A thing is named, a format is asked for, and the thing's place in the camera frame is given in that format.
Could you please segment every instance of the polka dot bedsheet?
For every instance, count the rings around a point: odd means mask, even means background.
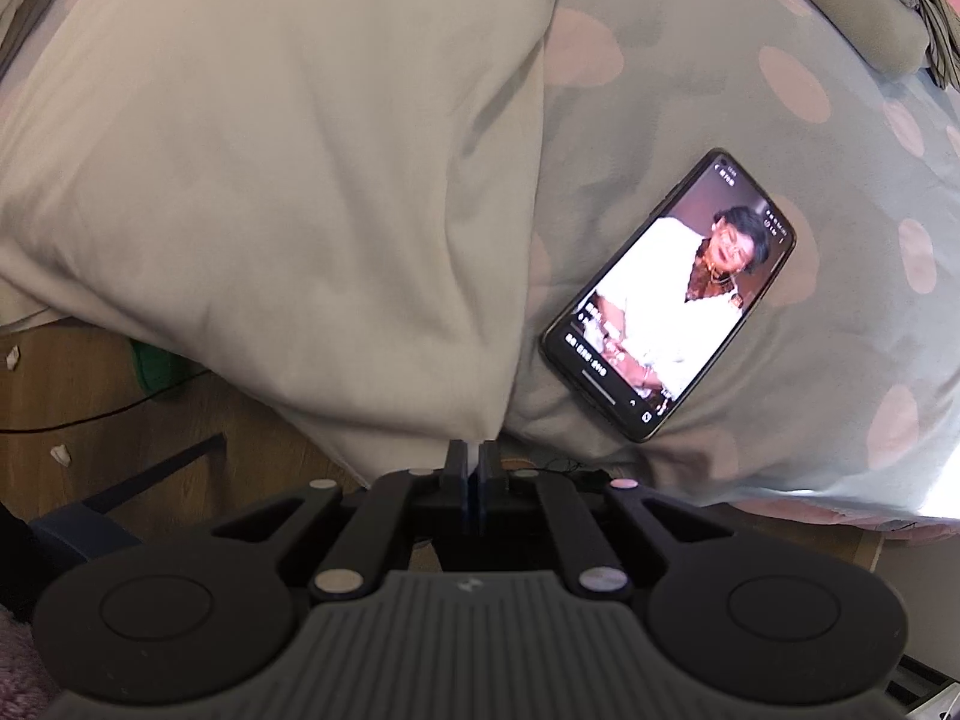
[[[507,428],[642,463],[697,503],[891,531],[960,519],[960,95],[875,74],[807,0],[558,0],[527,322]],[[713,146],[797,248],[642,447],[536,335]]]

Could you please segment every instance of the phone home indicator bar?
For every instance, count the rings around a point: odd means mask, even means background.
[[[603,389],[602,386],[600,386],[599,384],[597,384],[596,379],[594,379],[592,376],[590,376],[590,374],[587,373],[587,372],[586,372],[585,370],[583,370],[582,368],[580,368],[580,372],[581,372],[584,376],[587,377],[587,381],[589,381],[590,384],[593,384],[593,385],[600,391],[600,394],[601,394],[601,395],[603,395],[608,401],[610,401],[610,405],[611,405],[611,406],[615,406],[615,405],[616,405],[616,400],[613,400],[613,398],[611,397],[611,394],[610,394],[608,391],[606,391],[606,389]]]

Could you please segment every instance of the video on phone screen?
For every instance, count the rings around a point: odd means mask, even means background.
[[[630,404],[649,410],[643,421],[651,413],[662,418],[790,244],[785,220],[717,157],[579,304],[573,326],[640,396],[642,403]]]

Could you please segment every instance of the gray textured surface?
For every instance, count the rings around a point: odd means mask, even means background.
[[[122,709],[65,695],[45,720],[760,720],[900,717],[872,693],[767,709],[702,688],[624,605],[568,595],[548,572],[401,574],[368,599],[324,605],[286,653],[224,695]]]

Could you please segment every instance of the circular pad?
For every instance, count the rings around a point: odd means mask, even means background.
[[[733,621],[771,641],[822,637],[840,617],[840,604],[819,584],[797,577],[760,577],[730,594]]]
[[[262,670],[294,624],[265,550],[192,536],[64,574],[37,605],[34,640],[62,688],[114,704],[176,704]]]

